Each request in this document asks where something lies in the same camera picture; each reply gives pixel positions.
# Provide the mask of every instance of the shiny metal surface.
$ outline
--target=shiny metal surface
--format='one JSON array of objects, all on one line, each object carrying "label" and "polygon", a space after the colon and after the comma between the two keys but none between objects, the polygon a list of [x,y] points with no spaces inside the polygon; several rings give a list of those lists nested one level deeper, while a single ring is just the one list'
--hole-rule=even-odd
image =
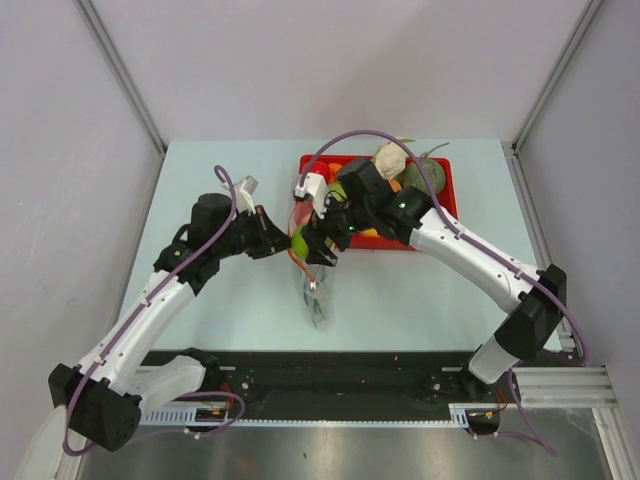
[{"label": "shiny metal surface", "polygon": [[[79,478],[612,478],[591,410],[538,410],[531,416],[558,451],[557,458],[530,443],[509,438],[474,442],[465,432],[451,429],[238,427],[217,438],[195,441],[165,433],[114,454],[92,453]],[[525,431],[515,411],[506,412],[503,429]]]}]

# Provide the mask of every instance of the red plastic bin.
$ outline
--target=red plastic bin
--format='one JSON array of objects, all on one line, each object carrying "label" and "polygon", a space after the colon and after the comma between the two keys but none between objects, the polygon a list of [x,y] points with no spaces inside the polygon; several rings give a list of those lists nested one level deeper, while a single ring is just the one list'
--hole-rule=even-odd
[{"label": "red plastic bin", "polygon": [[[300,158],[300,168],[298,169],[298,173],[302,173],[302,169],[309,160],[311,160],[311,157],[313,157],[313,155],[303,155]],[[320,155],[318,162],[346,165],[350,161],[360,157],[364,157],[368,160],[371,159],[371,156],[365,155]],[[434,158],[434,160],[440,164],[446,176],[444,189],[438,194],[438,201],[440,202],[440,205],[446,208],[451,215],[458,218],[456,196],[453,190],[453,176],[451,175],[451,164],[446,158]],[[407,165],[409,165],[409,163],[411,163],[411,159],[407,158]],[[382,237],[365,237],[359,234],[355,234],[353,236],[349,248],[362,250],[414,250],[412,247],[405,246],[398,241],[391,241]]]}]

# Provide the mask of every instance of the white panel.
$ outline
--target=white panel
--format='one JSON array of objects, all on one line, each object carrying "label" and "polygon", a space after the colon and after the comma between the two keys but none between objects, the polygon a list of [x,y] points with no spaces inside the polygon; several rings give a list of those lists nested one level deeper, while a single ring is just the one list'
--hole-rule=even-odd
[{"label": "white panel", "polygon": [[640,435],[640,3],[606,2],[523,163],[594,365]]},{"label": "white panel", "polygon": [[114,321],[160,161],[73,2],[0,19],[0,478]]},{"label": "white panel", "polygon": [[164,140],[512,140],[586,0],[96,0]]}]

